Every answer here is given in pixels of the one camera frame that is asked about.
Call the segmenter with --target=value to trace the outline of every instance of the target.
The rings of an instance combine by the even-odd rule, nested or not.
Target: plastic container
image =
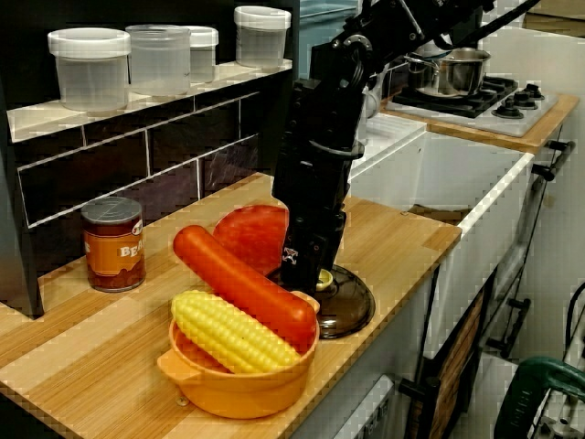
[[[129,26],[132,91],[151,96],[184,94],[190,87],[189,35],[186,27]]]
[[[48,34],[64,107],[105,112],[128,104],[130,36],[116,29],[78,27]]]
[[[240,6],[234,11],[238,27],[236,61],[247,67],[279,67],[284,58],[291,13],[264,6]]]
[[[213,27],[186,27],[191,31],[191,82],[211,82],[215,78],[219,33]]]
[[[319,304],[306,294],[315,311]],[[159,369],[200,409],[232,419],[268,416],[293,405],[303,395],[309,368],[319,341],[319,330],[311,348],[300,361],[271,373],[229,372],[207,352],[191,343],[175,323],[169,328],[171,349],[158,358]]]
[[[92,288],[119,293],[140,285],[144,267],[142,206],[121,197],[83,206],[83,244]]]

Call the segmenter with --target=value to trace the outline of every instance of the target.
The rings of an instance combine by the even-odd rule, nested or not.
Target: stove
[[[557,102],[556,94],[541,92],[535,84],[519,90],[515,80],[486,76],[475,96],[434,98],[407,87],[386,109],[522,137]]]

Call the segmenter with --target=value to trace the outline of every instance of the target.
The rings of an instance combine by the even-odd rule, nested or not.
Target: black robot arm
[[[365,0],[361,14],[349,18],[331,42],[328,73],[320,81],[296,82],[290,101],[272,194],[289,209],[281,281],[307,294],[314,292],[320,270],[331,270],[343,235],[349,171],[364,154],[356,129],[368,79],[478,7],[494,7],[494,0],[370,3]]]

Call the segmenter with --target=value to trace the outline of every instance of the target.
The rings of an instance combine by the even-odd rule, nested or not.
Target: green handle
[[[498,414],[494,439],[527,437],[548,389],[585,402],[585,373],[546,357],[520,363]]]

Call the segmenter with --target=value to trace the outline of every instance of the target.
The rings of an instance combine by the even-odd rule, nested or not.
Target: pot
[[[491,55],[475,48],[457,48],[442,57],[409,61],[409,87],[436,98],[474,96],[484,83]]]

